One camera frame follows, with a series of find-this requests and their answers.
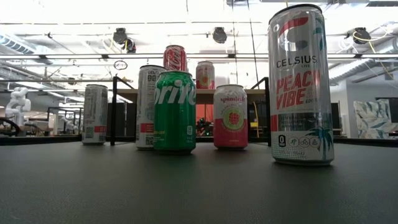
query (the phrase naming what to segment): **soda can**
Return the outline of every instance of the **soda can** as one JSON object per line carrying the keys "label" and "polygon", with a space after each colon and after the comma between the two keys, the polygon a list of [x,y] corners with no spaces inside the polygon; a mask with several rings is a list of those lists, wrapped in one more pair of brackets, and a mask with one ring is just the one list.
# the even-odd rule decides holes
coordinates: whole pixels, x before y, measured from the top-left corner
{"label": "soda can", "polygon": [[215,71],[211,62],[199,62],[197,66],[197,89],[215,88]]}
{"label": "soda can", "polygon": [[218,86],[213,97],[214,146],[244,149],[248,146],[248,96],[241,85]]}
{"label": "soda can", "polygon": [[272,156],[277,162],[328,165],[334,159],[325,20],[301,4],[269,21]]}
{"label": "soda can", "polygon": [[154,147],[155,83],[166,69],[144,65],[138,74],[136,146],[140,150]]}
{"label": "soda can", "polygon": [[84,145],[101,145],[106,141],[106,113],[108,112],[108,88],[103,85],[87,85],[83,113]]}
{"label": "soda can", "polygon": [[155,89],[154,148],[190,154],[196,147],[196,88],[187,72],[164,72]]}
{"label": "soda can", "polygon": [[168,71],[188,71],[187,54],[183,47],[170,45],[163,54],[163,67]]}

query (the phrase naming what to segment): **red can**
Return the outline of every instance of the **red can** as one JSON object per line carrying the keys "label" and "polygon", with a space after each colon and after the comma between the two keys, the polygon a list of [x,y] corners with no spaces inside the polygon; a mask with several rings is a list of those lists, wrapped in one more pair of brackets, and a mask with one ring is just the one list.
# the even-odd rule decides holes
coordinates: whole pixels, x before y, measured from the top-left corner
{"label": "red can", "polygon": [[214,65],[211,62],[199,62],[197,66],[197,89],[214,90]]}
{"label": "red can", "polygon": [[163,54],[163,67],[168,71],[187,72],[187,53],[179,45],[170,45],[166,47]]}
{"label": "red can", "polygon": [[221,85],[214,94],[214,145],[243,149],[248,146],[248,99],[240,85]]}

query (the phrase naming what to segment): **table surface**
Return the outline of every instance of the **table surface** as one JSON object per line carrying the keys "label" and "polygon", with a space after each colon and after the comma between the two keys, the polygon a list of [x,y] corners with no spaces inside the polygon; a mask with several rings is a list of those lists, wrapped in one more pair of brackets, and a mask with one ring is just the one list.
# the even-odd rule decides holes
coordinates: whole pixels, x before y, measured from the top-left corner
{"label": "table surface", "polygon": [[265,145],[191,156],[134,144],[0,147],[1,223],[398,223],[398,149],[335,144],[330,167]]}

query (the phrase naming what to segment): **aluminum can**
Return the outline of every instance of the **aluminum can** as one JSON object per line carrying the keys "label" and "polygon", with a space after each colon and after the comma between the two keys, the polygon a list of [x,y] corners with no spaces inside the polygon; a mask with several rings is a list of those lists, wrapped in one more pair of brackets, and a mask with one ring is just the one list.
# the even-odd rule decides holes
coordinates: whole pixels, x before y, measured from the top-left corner
{"label": "aluminum can", "polygon": [[215,71],[211,62],[199,62],[197,66],[197,89],[215,89]]}
{"label": "aluminum can", "polygon": [[106,113],[108,112],[108,88],[103,85],[87,85],[83,113],[84,145],[101,145],[106,141]]}
{"label": "aluminum can", "polygon": [[154,147],[155,84],[166,69],[144,65],[138,74],[136,146],[140,150]]}
{"label": "aluminum can", "polygon": [[241,85],[218,86],[213,97],[214,145],[218,149],[248,146],[248,96]]}
{"label": "aluminum can", "polygon": [[187,72],[164,72],[155,89],[155,150],[190,154],[196,147],[196,88]]}
{"label": "aluminum can", "polygon": [[285,8],[269,21],[272,156],[322,166],[334,159],[325,20],[318,6]]}
{"label": "aluminum can", "polygon": [[168,71],[188,71],[187,54],[183,47],[170,45],[163,54],[163,67]]}

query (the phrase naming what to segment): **palm tree graphic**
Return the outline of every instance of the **palm tree graphic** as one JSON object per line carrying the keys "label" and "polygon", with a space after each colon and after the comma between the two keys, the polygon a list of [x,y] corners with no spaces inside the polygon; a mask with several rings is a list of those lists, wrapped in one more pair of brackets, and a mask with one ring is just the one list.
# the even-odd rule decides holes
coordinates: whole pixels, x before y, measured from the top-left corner
{"label": "palm tree graphic", "polygon": [[323,155],[322,159],[326,160],[326,143],[328,144],[328,151],[330,150],[330,146],[333,144],[333,139],[330,136],[330,129],[324,129],[323,127],[319,126],[317,128],[309,129],[312,131],[311,133],[306,134],[306,136],[316,136],[323,142]]}

